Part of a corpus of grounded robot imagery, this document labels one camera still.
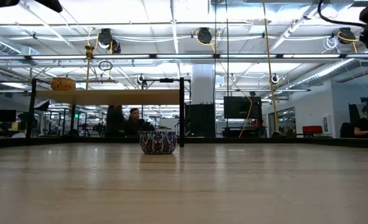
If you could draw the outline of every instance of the black cable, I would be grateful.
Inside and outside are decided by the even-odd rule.
[[[326,22],[330,22],[333,24],[348,25],[348,26],[359,26],[359,27],[365,28],[366,26],[365,24],[360,24],[358,22],[342,22],[342,21],[334,21],[334,20],[328,19],[327,17],[322,15],[322,12],[321,12],[322,3],[323,3],[323,0],[320,0],[320,3],[318,4],[318,14],[320,15],[320,18],[325,20]]]
[[[226,15],[227,15],[227,103],[229,99],[229,31],[228,31],[228,4],[226,0]]]
[[[217,0],[214,0],[214,38],[217,38]],[[217,50],[217,39],[214,40],[214,54]],[[216,110],[216,57],[214,57],[213,103]]]

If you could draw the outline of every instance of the wooden table surface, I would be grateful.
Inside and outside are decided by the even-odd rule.
[[[0,223],[368,223],[368,149],[138,144],[0,149]]]

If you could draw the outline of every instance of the red object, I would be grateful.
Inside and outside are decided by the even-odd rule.
[[[303,126],[303,133],[322,133],[322,126]]]

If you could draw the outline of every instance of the yellow round object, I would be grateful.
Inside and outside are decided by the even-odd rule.
[[[52,90],[75,90],[75,81],[70,78],[52,78]]]

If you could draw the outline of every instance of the person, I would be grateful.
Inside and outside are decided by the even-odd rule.
[[[125,123],[124,133],[126,136],[139,136],[141,131],[153,131],[154,127],[140,119],[140,111],[137,108],[130,109],[129,119]]]
[[[356,136],[356,138],[368,138],[368,119],[366,106],[363,107],[362,112],[366,117],[361,118],[355,124],[354,135]]]
[[[121,105],[108,106],[106,122],[106,137],[124,137],[125,119]]]

